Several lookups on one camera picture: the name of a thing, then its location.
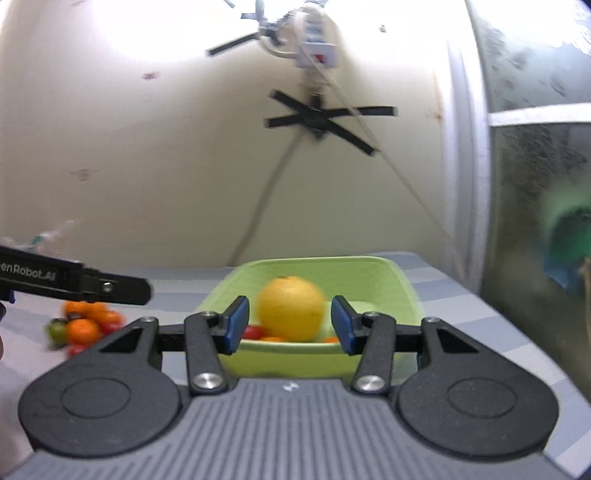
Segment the small right tangerine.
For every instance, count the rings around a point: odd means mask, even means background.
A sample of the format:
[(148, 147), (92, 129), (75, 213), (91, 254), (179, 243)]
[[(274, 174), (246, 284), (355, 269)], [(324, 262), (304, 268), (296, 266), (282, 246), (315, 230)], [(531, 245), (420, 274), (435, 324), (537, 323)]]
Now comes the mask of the small right tangerine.
[(98, 324), (100, 329), (110, 334), (122, 328), (124, 319), (119, 312), (113, 310), (94, 311), (90, 318)]

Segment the clear plastic bag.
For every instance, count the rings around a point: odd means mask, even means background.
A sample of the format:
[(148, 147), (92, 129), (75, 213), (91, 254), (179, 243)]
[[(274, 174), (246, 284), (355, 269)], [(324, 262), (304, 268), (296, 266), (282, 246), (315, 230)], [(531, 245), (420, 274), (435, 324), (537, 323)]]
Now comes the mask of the clear plastic bag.
[(61, 257), (66, 240), (76, 227), (76, 224), (76, 220), (66, 220), (55, 229), (43, 231), (26, 242), (18, 242), (10, 237), (2, 237), (1, 245), (43, 256)]

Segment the red tomato front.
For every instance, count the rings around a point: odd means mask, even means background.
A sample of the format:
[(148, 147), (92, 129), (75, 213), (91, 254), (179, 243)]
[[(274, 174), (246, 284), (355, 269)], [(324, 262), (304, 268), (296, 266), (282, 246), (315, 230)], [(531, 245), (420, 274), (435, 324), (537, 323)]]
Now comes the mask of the red tomato front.
[(252, 341), (262, 340), (264, 336), (266, 336), (266, 331), (259, 325), (247, 325), (242, 334), (243, 339)]

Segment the large centre tangerine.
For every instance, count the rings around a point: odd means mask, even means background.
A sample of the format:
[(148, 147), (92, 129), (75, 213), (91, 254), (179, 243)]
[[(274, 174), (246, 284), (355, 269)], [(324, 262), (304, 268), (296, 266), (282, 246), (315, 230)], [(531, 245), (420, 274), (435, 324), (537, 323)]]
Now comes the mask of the large centre tangerine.
[(102, 338), (102, 330), (89, 319), (75, 319), (67, 323), (66, 336), (69, 345), (91, 346)]

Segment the green plastic basket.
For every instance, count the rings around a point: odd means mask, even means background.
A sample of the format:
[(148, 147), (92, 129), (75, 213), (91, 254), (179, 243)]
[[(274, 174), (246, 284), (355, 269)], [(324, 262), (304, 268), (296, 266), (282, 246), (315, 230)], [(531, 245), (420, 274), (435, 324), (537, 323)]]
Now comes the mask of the green plastic basket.
[(358, 356), (342, 352), (331, 322), (332, 298), (345, 296), (359, 313), (379, 311), (399, 324), (418, 325), (424, 310), (401, 268), (376, 256), (312, 257), (253, 261), (229, 273), (197, 307), (199, 311), (224, 310), (235, 297), (249, 298), (249, 322), (256, 324), (256, 297), (273, 279), (297, 276), (317, 285), (325, 294), (325, 316), (318, 337), (307, 343), (243, 340), (238, 351), (221, 356), (221, 364), (235, 377), (344, 378), (349, 380)]

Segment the green tomato back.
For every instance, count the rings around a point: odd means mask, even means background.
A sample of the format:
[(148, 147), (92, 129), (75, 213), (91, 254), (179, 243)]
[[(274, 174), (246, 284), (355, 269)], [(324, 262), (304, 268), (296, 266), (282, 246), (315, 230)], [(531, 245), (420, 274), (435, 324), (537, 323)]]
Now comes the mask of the green tomato back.
[(46, 325), (46, 333), (49, 340), (55, 345), (62, 347), (68, 343), (67, 323), (61, 320), (52, 320)]

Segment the yellow lemon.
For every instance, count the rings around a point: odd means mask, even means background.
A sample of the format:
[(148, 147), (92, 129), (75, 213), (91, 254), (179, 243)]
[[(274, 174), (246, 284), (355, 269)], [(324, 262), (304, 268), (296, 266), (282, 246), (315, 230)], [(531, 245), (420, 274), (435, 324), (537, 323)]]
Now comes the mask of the yellow lemon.
[(320, 333), (327, 303), (325, 294), (311, 281), (277, 277), (256, 297), (256, 320), (270, 337), (310, 342)]

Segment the frosted glass door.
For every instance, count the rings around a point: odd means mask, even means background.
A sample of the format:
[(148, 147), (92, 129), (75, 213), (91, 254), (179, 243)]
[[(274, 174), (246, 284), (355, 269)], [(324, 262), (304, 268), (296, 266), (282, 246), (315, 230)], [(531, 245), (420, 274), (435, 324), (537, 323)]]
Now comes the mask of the frosted glass door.
[(484, 291), (526, 331), (590, 340), (590, 5), (472, 1), (487, 89)]

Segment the black tape cross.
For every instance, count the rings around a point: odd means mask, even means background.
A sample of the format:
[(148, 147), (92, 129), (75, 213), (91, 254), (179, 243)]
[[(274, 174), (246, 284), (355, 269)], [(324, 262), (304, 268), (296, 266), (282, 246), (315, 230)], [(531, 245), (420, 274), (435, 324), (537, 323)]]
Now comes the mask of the black tape cross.
[(370, 157), (377, 152), (374, 146), (334, 122), (335, 118), (353, 117), (353, 112), (348, 108), (325, 108), (322, 94), (311, 94), (307, 104), (279, 90), (271, 90), (269, 97), (290, 109), (293, 114), (266, 118), (264, 125), (267, 129), (300, 125), (317, 140), (322, 140), (325, 135), (332, 134)]

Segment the upper black tape strip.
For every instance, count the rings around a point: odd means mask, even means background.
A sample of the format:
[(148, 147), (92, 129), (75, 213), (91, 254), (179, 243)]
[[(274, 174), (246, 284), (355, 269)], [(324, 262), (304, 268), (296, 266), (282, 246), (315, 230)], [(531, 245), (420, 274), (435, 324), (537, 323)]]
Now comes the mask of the upper black tape strip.
[(219, 46), (208, 49), (205, 51), (205, 54), (207, 57), (214, 57), (216, 55), (224, 53), (225, 51), (242, 46), (245, 43), (256, 41), (257, 39), (259, 39), (259, 33), (257, 33), (257, 32), (249, 34), (249, 35), (245, 35), (245, 36), (239, 37), (238, 39), (231, 40), (231, 41), (221, 44)]

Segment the white power strip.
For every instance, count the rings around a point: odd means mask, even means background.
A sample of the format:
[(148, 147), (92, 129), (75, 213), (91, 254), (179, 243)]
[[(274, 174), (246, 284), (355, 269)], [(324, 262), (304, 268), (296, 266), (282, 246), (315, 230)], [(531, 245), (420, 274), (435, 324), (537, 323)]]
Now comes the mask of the white power strip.
[(295, 66), (311, 70), (315, 64), (334, 69), (339, 64), (338, 47), (332, 41), (322, 5), (307, 2), (293, 16)]

